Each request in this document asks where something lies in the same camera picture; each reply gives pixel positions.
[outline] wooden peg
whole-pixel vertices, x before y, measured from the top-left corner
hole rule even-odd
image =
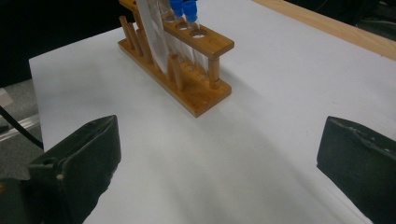
[[[220,71],[220,59],[208,59],[208,76],[210,88],[216,90],[219,88],[219,71]]]
[[[126,36],[126,40],[128,41],[129,47],[131,49],[134,49],[134,43],[132,42],[132,38],[131,38],[131,36],[129,34],[129,31],[128,31],[128,28],[127,28],[128,22],[126,20],[126,17],[125,16],[120,16],[119,19],[120,19],[120,22],[121,22],[122,29],[123,29],[123,31],[125,33],[125,36]]]
[[[143,51],[143,56],[146,59],[146,63],[152,63],[151,51],[149,50],[149,43],[146,39],[145,30],[137,29],[136,34]]]
[[[175,71],[172,65],[172,55],[173,54],[168,55],[168,70],[166,71],[166,77],[169,81],[173,81],[175,78]]]
[[[134,43],[134,49],[136,49],[139,56],[143,56],[142,48],[140,47],[139,40],[137,39],[136,30],[131,22],[128,22],[127,26],[129,35],[131,36],[132,42]]]

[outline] dark floor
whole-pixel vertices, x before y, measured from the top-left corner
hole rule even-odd
[[[13,100],[13,103],[4,109],[17,121],[22,121],[29,133],[35,138],[41,138],[35,90],[32,80],[5,87],[6,92]],[[0,117],[0,125],[7,125],[7,122]],[[27,179],[27,164],[43,153],[43,150],[12,127],[4,133],[0,133],[0,179],[13,177]]]

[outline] test tube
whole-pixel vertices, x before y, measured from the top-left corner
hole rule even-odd
[[[184,15],[186,16],[188,27],[191,29],[191,36],[193,38],[204,37],[205,36],[204,31],[201,30],[201,27],[198,22],[196,2],[192,0],[183,3],[183,12]],[[201,75],[207,74],[208,61],[206,56],[195,49],[192,51],[192,55],[193,55],[193,63],[195,69],[198,70],[201,73]]]
[[[183,0],[169,0],[169,3],[175,15],[177,29],[186,30],[188,25],[183,18]],[[192,48],[190,46],[186,45],[181,40],[177,40],[175,47],[181,62],[187,62],[187,59],[193,62]]]

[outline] black cable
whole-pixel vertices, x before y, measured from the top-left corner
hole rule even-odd
[[[37,140],[34,136],[32,136],[26,129],[24,129],[14,118],[12,118],[11,115],[8,114],[8,112],[0,106],[0,115],[3,116],[3,118],[10,124],[12,125],[18,132],[23,134],[29,141],[31,141],[33,144],[36,146],[40,147],[41,149],[44,149],[44,145],[42,142]]]

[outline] blue cap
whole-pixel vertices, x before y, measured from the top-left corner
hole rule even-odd
[[[187,1],[183,3],[183,12],[188,22],[195,22],[197,17],[197,3],[195,1]]]
[[[183,0],[170,0],[172,10],[174,10],[175,16],[183,16]]]

